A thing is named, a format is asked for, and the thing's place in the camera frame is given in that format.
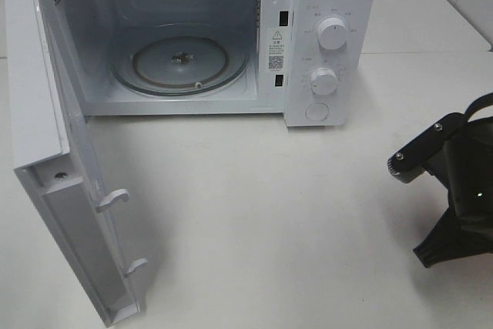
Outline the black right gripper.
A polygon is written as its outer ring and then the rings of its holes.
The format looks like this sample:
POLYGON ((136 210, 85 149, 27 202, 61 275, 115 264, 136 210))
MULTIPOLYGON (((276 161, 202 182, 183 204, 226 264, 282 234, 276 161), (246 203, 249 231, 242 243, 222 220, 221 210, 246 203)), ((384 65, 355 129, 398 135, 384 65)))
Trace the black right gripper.
POLYGON ((492 253, 492 240, 463 229, 492 228, 492 120, 468 122, 445 137, 424 131, 423 168, 448 189, 448 209, 413 252, 425 268, 492 253))

